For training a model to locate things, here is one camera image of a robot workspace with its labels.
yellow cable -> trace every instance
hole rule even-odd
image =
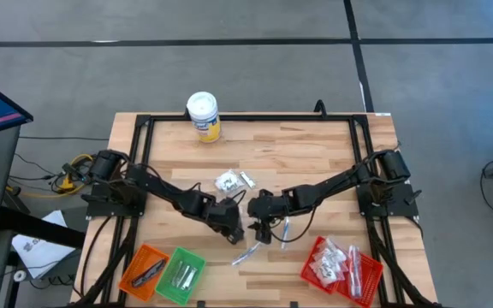
[[[80,155],[76,156],[74,159],[72,159],[71,164],[74,164],[75,161],[77,161],[78,159],[80,159],[82,157],[87,157],[88,159],[91,160],[91,162],[94,160],[92,158],[92,156],[90,156],[88,154],[80,154]],[[66,196],[73,195],[73,194],[77,193],[79,190],[83,189],[83,187],[85,187],[85,184],[81,184],[81,186],[75,188],[73,191],[65,192],[65,193],[62,193],[59,195],[44,195],[44,194],[40,194],[40,193],[21,192],[21,196],[26,196],[26,197],[30,197],[30,198],[62,198],[62,197],[66,197]],[[9,186],[5,187],[5,189],[7,189],[10,192],[13,191],[13,189]]]

wooden tabletop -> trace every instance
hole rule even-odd
[[[136,115],[116,114],[110,149],[128,153]],[[367,116],[374,150],[395,148],[397,138],[391,116]],[[318,183],[354,164],[346,122],[226,121],[222,130],[220,140],[201,144],[190,122],[157,122],[149,164],[177,187],[185,189],[199,181],[204,192],[213,194],[217,194],[214,180],[221,173],[228,169],[245,171],[257,186],[248,190],[240,204],[244,228],[252,223],[247,215],[248,200],[257,196],[259,188],[278,194],[283,188]],[[359,139],[365,153],[362,138]],[[301,232],[309,218],[310,215],[291,217],[289,237]],[[80,269],[86,249],[103,220],[96,218],[89,223],[76,287],[80,285]],[[95,282],[108,262],[115,220],[112,218],[108,222],[94,245],[86,271],[86,288]],[[419,230],[406,218],[392,217],[389,222],[399,265],[426,298],[437,301]],[[282,226],[275,230],[281,234]],[[353,189],[325,200],[307,234],[288,244],[285,251],[281,250],[280,242],[273,240],[270,246],[261,246],[252,257],[236,267],[230,265],[231,261],[256,244],[253,230],[246,229],[245,239],[233,246],[203,223],[186,219],[168,202],[150,196],[146,213],[140,218],[136,247],[146,243],[171,254],[177,246],[182,246],[206,259],[205,271],[188,303],[190,306],[204,300],[207,306],[289,306],[290,301],[298,301],[300,306],[349,307],[352,303],[347,299],[338,294],[322,293],[300,279],[301,267],[318,235],[330,236],[344,247],[354,244],[363,253],[371,255],[365,219],[359,214]],[[111,301],[117,300],[116,285],[121,273],[122,266],[114,276]],[[389,300],[394,301],[388,270],[384,276]],[[149,303],[127,296],[127,306],[155,305],[169,306],[173,303],[158,294]],[[377,296],[374,305],[378,306]]]

gray floor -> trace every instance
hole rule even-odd
[[[493,37],[492,0],[353,0],[353,8],[363,39]],[[340,0],[0,0],[0,41],[347,38],[344,12]],[[375,110],[393,114],[412,183],[424,191],[440,301],[493,307],[493,212],[478,187],[493,160],[493,44],[362,51]],[[0,90],[33,113],[21,133],[37,136],[108,137],[115,112],[182,111],[199,90],[225,111],[310,110],[319,98],[330,111],[364,110],[349,45],[0,48]],[[103,147],[22,139],[17,152],[56,171]],[[12,173],[40,175],[19,160]],[[485,187],[493,204],[493,181]],[[27,202],[37,215],[85,205]],[[63,305],[69,293],[23,284],[17,307]]]

